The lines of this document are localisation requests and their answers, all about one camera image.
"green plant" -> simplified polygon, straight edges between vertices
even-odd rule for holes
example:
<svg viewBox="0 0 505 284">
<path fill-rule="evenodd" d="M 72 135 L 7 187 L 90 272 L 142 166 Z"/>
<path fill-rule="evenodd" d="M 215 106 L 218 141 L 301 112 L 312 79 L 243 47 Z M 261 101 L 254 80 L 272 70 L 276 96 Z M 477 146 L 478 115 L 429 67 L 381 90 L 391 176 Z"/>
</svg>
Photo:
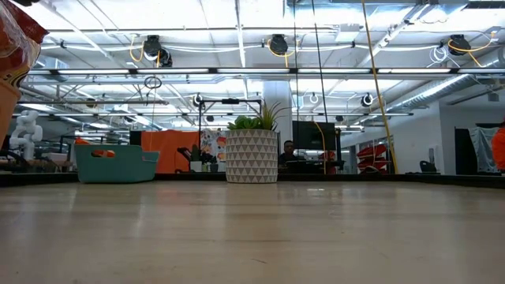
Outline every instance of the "green plant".
<svg viewBox="0 0 505 284">
<path fill-rule="evenodd" d="M 235 123 L 228 123 L 229 130 L 239 130 L 239 129 L 266 129 L 275 130 L 277 123 L 275 120 L 279 118 L 279 111 L 285 110 L 286 108 L 279 109 L 280 102 L 274 103 L 271 107 L 268 107 L 266 102 L 263 102 L 263 111 L 260 113 L 258 110 L 256 112 L 255 118 L 248 118 L 244 115 L 239 116 L 235 119 Z"/>
<path fill-rule="evenodd" d="M 228 123 L 229 130 L 239 129 L 262 129 L 261 121 L 259 118 L 248 118 L 244 115 L 235 119 L 235 123 Z"/>
</svg>

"column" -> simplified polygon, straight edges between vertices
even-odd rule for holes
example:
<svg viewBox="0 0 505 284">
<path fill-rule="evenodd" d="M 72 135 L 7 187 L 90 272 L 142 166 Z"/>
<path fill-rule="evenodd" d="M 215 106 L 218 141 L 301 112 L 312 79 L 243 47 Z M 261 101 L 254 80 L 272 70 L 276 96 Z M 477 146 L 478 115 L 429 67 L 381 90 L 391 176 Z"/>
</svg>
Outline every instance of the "column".
<svg viewBox="0 0 505 284">
<path fill-rule="evenodd" d="M 276 132 L 280 133 L 281 150 L 284 141 L 293 139 L 293 118 L 291 107 L 293 106 L 293 96 L 289 81 L 265 81 L 263 82 L 263 98 L 265 103 L 271 107 L 280 102 L 278 109 L 281 110 L 277 118 Z"/>
</svg>

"white statue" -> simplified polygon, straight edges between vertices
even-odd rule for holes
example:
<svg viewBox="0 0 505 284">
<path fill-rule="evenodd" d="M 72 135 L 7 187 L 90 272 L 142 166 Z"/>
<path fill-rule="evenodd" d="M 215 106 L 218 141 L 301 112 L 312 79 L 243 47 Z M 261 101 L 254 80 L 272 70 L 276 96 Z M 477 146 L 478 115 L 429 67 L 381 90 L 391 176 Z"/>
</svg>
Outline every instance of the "white statue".
<svg viewBox="0 0 505 284">
<path fill-rule="evenodd" d="M 17 117 L 16 129 L 10 136 L 10 147 L 18 148 L 20 145 L 23 148 L 23 158 L 25 160 L 33 159 L 33 152 L 35 150 L 35 144 L 33 142 L 39 142 L 42 140 L 42 127 L 36 125 L 36 119 L 39 117 L 39 113 L 35 110 L 24 110 L 21 112 L 21 116 Z M 20 134 L 26 132 L 23 138 L 18 138 Z"/>
</svg>

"ceiling light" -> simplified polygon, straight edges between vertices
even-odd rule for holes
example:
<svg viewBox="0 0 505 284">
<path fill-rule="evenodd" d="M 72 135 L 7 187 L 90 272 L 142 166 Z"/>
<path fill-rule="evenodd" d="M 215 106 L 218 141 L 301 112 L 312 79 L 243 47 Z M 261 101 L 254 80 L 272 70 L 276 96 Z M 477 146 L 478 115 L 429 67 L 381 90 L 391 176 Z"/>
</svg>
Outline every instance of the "ceiling light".
<svg viewBox="0 0 505 284">
<path fill-rule="evenodd" d="M 129 71 L 127 69 L 66 69 L 66 70 L 58 70 L 61 75 L 99 75 L 99 74 L 128 74 Z"/>
<path fill-rule="evenodd" d="M 463 68 L 458 73 L 505 73 L 505 69 L 497 68 Z"/>
<path fill-rule="evenodd" d="M 397 69 L 379 69 L 379 73 L 449 73 L 448 68 L 397 68 Z"/>
<path fill-rule="evenodd" d="M 317 68 L 301 68 L 299 73 L 370 73 L 368 68 L 333 68 L 333 69 L 317 69 Z"/>
<path fill-rule="evenodd" d="M 413 113 L 405 113 L 405 114 L 386 114 L 386 116 L 411 116 Z"/>
<path fill-rule="evenodd" d="M 139 74 L 187 74 L 208 73 L 208 69 L 138 69 Z"/>
<path fill-rule="evenodd" d="M 54 114 L 54 116 L 59 116 L 59 117 L 83 117 L 83 116 L 93 116 L 93 114 Z"/>
<path fill-rule="evenodd" d="M 22 103 L 19 106 L 31 108 L 33 110 L 54 112 L 54 109 L 52 107 L 44 106 L 44 105 L 37 104 L 37 103 Z"/>
<path fill-rule="evenodd" d="M 289 73 L 290 70 L 288 68 L 239 68 L 239 69 L 231 69 L 231 68 L 221 68 L 218 69 L 218 73 Z"/>
<path fill-rule="evenodd" d="M 131 114 L 131 113 L 101 113 L 98 114 L 100 117 L 110 117 L 110 116 L 136 116 L 137 114 Z"/>
<path fill-rule="evenodd" d="M 342 130 L 342 133 L 363 133 L 364 130 Z"/>
<path fill-rule="evenodd" d="M 299 113 L 300 115 L 306 115 L 306 116 L 324 116 L 324 113 Z M 363 113 L 327 113 L 327 115 L 342 115 L 342 116 L 363 116 L 365 114 Z"/>
<path fill-rule="evenodd" d="M 361 126 L 361 125 L 335 125 L 335 128 L 338 128 L 338 129 L 347 129 L 347 128 L 363 129 L 364 126 Z"/>
<path fill-rule="evenodd" d="M 31 70 L 28 75 L 50 75 L 49 70 Z"/>
<path fill-rule="evenodd" d="M 100 128 L 100 129 L 108 129 L 110 128 L 109 125 L 103 124 L 103 123 L 90 123 L 89 126 Z"/>
</svg>

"black cable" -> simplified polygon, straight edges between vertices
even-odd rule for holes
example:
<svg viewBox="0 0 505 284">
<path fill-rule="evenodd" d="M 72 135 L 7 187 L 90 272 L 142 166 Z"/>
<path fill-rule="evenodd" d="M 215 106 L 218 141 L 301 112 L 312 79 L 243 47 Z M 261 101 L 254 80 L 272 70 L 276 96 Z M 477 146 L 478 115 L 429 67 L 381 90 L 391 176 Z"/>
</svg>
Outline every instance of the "black cable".
<svg viewBox="0 0 505 284">
<path fill-rule="evenodd" d="M 321 77 L 321 91 L 323 91 L 324 118 L 326 119 L 326 123 L 328 123 L 328 113 L 326 111 L 326 98 L 324 95 L 323 66 L 321 64 L 321 50 L 320 50 L 320 45 L 319 45 L 319 36 L 318 36 L 318 32 L 317 32 L 316 6 L 314 5 L 314 0 L 312 0 L 312 13 L 314 14 L 314 30 L 316 32 L 317 57 L 319 59 L 319 75 Z"/>
<path fill-rule="evenodd" d="M 297 47 L 298 47 L 298 42 L 297 42 L 297 2 L 293 1 L 293 19 L 294 19 L 294 68 L 298 68 L 298 54 L 297 54 Z M 300 144 L 300 98 L 299 98 L 299 90 L 298 90 L 298 72 L 295 74 L 295 80 L 297 81 L 297 143 L 296 145 L 298 146 Z"/>
</svg>

